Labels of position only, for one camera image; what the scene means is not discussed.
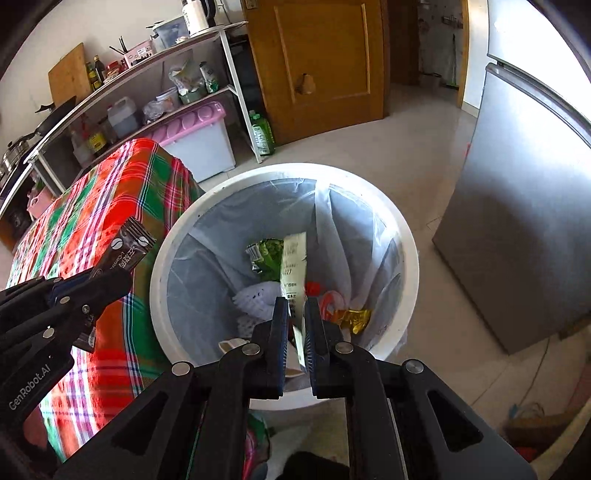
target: wooden door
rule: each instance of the wooden door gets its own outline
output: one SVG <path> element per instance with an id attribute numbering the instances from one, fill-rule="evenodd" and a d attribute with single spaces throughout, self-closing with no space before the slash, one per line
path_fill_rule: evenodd
<path id="1" fill-rule="evenodd" d="M 418 85 L 417 0 L 389 0 L 392 83 Z"/>
<path id="2" fill-rule="evenodd" d="M 242 1 L 278 144 L 384 117 L 385 0 Z"/>

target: wooden cutting board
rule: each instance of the wooden cutting board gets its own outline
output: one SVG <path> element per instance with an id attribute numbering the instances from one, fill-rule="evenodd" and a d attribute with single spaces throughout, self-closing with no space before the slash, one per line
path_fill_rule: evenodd
<path id="1" fill-rule="evenodd" d="M 49 88 L 56 107 L 76 95 L 80 103 L 92 93 L 86 74 L 84 44 L 80 43 L 49 71 Z"/>

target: floor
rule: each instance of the floor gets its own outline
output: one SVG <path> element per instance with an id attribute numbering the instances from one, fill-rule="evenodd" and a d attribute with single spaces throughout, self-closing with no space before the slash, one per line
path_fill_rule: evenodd
<path id="1" fill-rule="evenodd" d="M 431 238 L 476 124 L 455 107 L 454 93 L 396 86 L 389 117 L 285 145 L 262 165 L 313 162 L 343 168 L 392 199 L 419 250 L 420 286 L 406 344 L 390 360 L 421 359 L 500 430 L 511 406 L 520 402 L 539 402 L 547 414 L 564 411 L 586 362 L 586 337 L 551 338 L 505 354 L 435 251 Z M 259 167 L 244 143 L 236 148 L 237 167 L 204 181 L 205 190 Z M 546 347 L 537 379 L 524 398 Z M 298 432 L 301 427 L 295 427 L 291 438 Z"/>

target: green bottle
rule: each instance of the green bottle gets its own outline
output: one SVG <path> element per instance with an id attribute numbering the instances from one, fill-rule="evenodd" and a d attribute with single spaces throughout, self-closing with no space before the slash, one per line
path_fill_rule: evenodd
<path id="1" fill-rule="evenodd" d="M 251 118 L 252 129 L 255 132 L 256 147 L 261 155 L 273 155 L 275 153 L 275 139 L 271 126 L 266 118 L 261 117 L 260 113 L 254 110 L 248 112 Z"/>

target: doorway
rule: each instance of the doorway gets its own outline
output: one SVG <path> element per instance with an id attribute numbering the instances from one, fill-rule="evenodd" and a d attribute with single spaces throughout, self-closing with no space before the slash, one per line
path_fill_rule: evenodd
<path id="1" fill-rule="evenodd" d="M 467 0 L 389 0 L 391 82 L 420 85 L 462 106 Z"/>

